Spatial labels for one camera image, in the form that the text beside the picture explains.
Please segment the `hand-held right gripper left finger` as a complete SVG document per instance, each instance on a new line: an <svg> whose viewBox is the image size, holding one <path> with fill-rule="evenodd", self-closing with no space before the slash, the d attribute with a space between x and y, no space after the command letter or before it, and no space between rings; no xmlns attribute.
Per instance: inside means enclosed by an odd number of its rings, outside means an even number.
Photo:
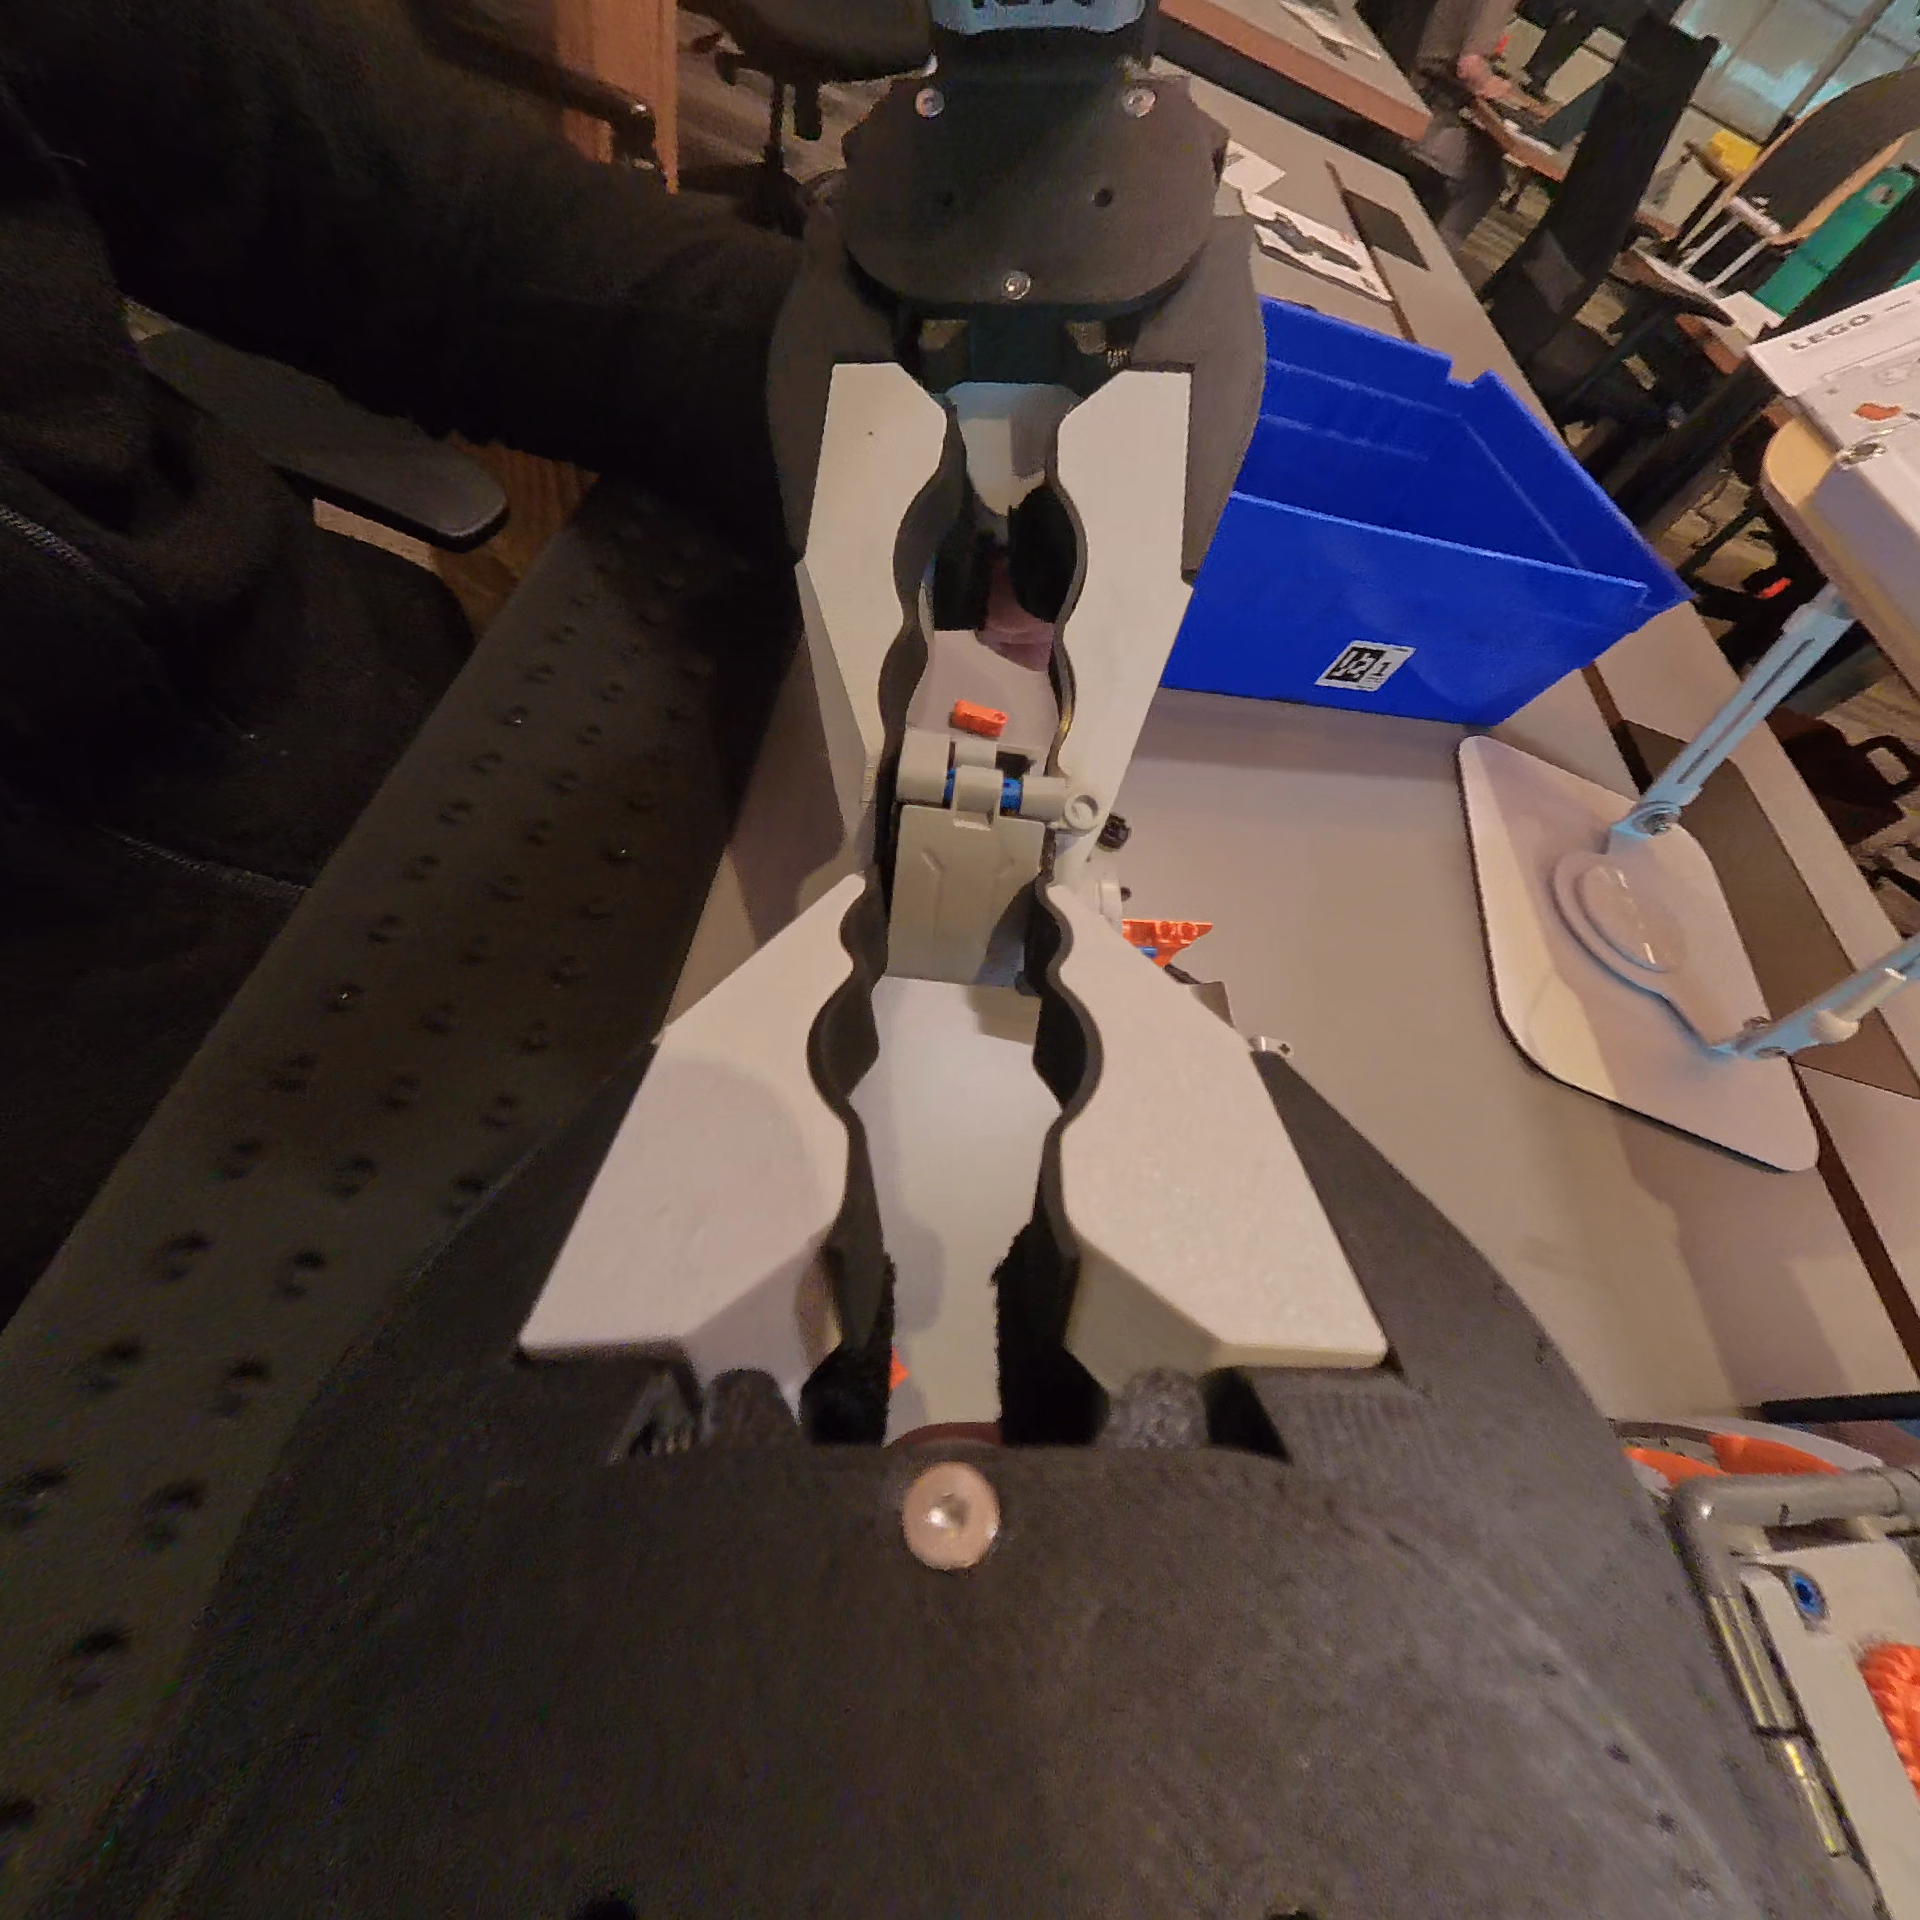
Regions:
<svg viewBox="0 0 1920 1920"><path fill-rule="evenodd" d="M808 1436L886 1436L894 1271L851 1111L881 949L881 881L839 877L660 1030L526 1357L763 1370Z"/></svg>

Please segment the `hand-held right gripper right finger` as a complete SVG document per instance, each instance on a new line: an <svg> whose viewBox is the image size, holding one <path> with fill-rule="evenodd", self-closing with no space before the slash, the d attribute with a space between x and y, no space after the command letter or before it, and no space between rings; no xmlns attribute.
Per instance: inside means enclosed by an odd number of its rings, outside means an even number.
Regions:
<svg viewBox="0 0 1920 1920"><path fill-rule="evenodd" d="M1090 1443L1146 1370L1367 1370L1387 1335L1257 1047L1080 891L1028 928L1058 1100L997 1271L998 1436Z"/></svg>

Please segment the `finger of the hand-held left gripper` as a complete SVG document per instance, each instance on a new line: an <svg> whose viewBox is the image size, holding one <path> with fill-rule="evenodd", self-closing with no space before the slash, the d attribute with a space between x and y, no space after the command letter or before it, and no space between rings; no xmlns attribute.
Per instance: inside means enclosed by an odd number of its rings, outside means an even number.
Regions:
<svg viewBox="0 0 1920 1920"><path fill-rule="evenodd" d="M1052 751L1066 784L1052 881L1090 889L1098 833L1187 611L1187 373L1116 373L1053 434L1052 483L1077 533L1061 616L1066 711Z"/></svg>
<svg viewBox="0 0 1920 1920"><path fill-rule="evenodd" d="M963 443L901 366L828 373L799 555L806 658L843 857L876 857L881 789L928 666L924 577L963 496Z"/></svg>

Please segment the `grey orange brick wheel assembly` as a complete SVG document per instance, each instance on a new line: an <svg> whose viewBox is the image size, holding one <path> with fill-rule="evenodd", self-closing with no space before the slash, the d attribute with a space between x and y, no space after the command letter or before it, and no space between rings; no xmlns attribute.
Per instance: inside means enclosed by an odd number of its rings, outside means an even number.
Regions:
<svg viewBox="0 0 1920 1920"><path fill-rule="evenodd" d="M1102 925L1116 930L1146 957L1173 987L1181 987L1195 1001L1200 1001L1213 1018L1226 1023L1257 1055L1272 1055L1283 1061L1295 1061L1295 1047L1285 1038L1257 1030L1233 1018L1233 1006L1226 987L1210 975L1199 975L1181 960L1200 936L1208 936L1210 920L1181 920L1181 917L1136 917L1128 910L1128 889L1111 874L1105 867L1090 867L1090 900Z"/></svg>

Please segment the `small grey brick hinge assembly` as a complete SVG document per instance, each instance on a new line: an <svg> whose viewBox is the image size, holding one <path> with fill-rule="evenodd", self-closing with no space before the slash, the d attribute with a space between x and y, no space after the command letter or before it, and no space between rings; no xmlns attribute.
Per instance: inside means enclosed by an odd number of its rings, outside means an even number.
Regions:
<svg viewBox="0 0 1920 1920"><path fill-rule="evenodd" d="M1098 795L1058 774L1006 774L985 739L906 729L894 802L886 972L1014 987L1042 867L1102 824Z"/></svg>

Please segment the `blue bin with tag label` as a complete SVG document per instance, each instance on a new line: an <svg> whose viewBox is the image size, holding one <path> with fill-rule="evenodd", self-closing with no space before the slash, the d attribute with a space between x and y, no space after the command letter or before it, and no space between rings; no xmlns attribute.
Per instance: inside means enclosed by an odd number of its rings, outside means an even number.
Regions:
<svg viewBox="0 0 1920 1920"><path fill-rule="evenodd" d="M1263 396L1179 693L1501 726L1687 602L1498 374L1260 298Z"/></svg>

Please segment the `white paper sheet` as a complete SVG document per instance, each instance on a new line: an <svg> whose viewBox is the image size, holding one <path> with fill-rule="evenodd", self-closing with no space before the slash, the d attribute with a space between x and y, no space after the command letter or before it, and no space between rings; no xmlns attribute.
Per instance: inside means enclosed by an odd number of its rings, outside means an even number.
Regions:
<svg viewBox="0 0 1920 1920"><path fill-rule="evenodd" d="M1342 284L1378 302L1392 302L1375 255L1354 234L1325 229L1263 196L1245 198L1245 209L1254 218L1257 240L1263 252L1330 284Z"/></svg>

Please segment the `black tablet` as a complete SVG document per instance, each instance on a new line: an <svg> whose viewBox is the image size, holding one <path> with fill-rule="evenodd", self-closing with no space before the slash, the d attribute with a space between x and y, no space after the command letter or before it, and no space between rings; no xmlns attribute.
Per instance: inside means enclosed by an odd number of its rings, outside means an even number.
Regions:
<svg viewBox="0 0 1920 1920"><path fill-rule="evenodd" d="M1375 258L1375 262L1394 258L1394 262L1404 262L1410 268L1428 272L1428 255L1420 252L1416 234L1404 225L1404 218L1394 205L1381 205L1378 198L1361 196L1357 189L1351 189L1345 184L1339 184L1339 196L1342 196L1342 205L1354 225L1354 238L1361 240L1367 258Z"/></svg>

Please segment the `wooden pillar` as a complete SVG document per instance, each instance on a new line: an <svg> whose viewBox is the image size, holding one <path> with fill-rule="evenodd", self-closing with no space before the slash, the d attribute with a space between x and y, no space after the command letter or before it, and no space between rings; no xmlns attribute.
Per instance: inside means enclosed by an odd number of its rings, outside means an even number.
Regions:
<svg viewBox="0 0 1920 1920"><path fill-rule="evenodd" d="M536 38L556 62L632 97L656 120L656 165L680 187L680 7L529 3Z"/></svg>

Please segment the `black dimpled cushion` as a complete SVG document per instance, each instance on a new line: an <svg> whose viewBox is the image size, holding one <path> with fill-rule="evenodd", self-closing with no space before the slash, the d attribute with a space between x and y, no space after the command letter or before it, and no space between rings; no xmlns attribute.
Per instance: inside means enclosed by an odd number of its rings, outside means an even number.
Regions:
<svg viewBox="0 0 1920 1920"><path fill-rule="evenodd" d="M602 483L2 1335L2 1917L87 1855L286 1434L653 1038L793 574Z"/></svg>

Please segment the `white document stand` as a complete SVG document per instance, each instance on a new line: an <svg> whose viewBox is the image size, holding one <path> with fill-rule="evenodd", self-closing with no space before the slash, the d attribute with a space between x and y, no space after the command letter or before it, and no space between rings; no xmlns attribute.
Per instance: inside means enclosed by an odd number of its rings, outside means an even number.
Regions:
<svg viewBox="0 0 1920 1920"><path fill-rule="evenodd" d="M1823 587L1652 785L1471 734L1457 751L1498 1018L1548 1076L1777 1172L1818 1159L1793 1055L1847 1041L1916 978L1916 936L1765 1014L1712 855L1682 825L1811 664L1863 614Z"/></svg>

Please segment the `black high-back chair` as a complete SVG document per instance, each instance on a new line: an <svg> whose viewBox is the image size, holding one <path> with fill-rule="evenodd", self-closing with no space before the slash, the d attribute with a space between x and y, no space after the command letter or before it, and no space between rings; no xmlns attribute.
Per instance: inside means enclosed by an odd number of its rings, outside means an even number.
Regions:
<svg viewBox="0 0 1920 1920"><path fill-rule="evenodd" d="M1640 229L1673 129L1719 44L1642 17L1599 88L1548 211L1490 276L1479 302L1554 424L1636 419L1640 384L1607 373L1609 345L1578 317Z"/></svg>

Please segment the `white printed instruction sheet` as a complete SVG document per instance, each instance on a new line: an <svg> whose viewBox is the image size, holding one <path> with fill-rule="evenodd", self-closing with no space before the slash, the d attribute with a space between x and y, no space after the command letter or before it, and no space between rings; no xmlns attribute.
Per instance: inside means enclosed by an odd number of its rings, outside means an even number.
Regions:
<svg viewBox="0 0 1920 1920"><path fill-rule="evenodd" d="M1916 420L1916 279L1769 332L1745 362L1846 451Z"/></svg>

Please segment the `grey orange tracked brick robot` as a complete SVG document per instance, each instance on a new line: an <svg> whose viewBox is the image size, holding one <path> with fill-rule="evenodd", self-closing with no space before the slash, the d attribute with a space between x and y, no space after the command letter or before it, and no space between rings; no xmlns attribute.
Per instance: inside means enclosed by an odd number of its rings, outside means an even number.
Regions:
<svg viewBox="0 0 1920 1920"><path fill-rule="evenodd" d="M1916 1455L1616 1423L1850 1917L1916 1917Z"/></svg>

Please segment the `green container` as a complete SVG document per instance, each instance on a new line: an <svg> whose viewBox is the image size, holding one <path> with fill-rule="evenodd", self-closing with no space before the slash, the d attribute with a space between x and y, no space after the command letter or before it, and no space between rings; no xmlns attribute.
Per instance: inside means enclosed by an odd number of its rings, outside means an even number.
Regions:
<svg viewBox="0 0 1920 1920"><path fill-rule="evenodd" d="M1846 258L1867 240L1916 189L1916 165L1891 163L1838 202L1829 218L1787 252L1756 287L1756 299L1778 321L1809 299Z"/></svg>

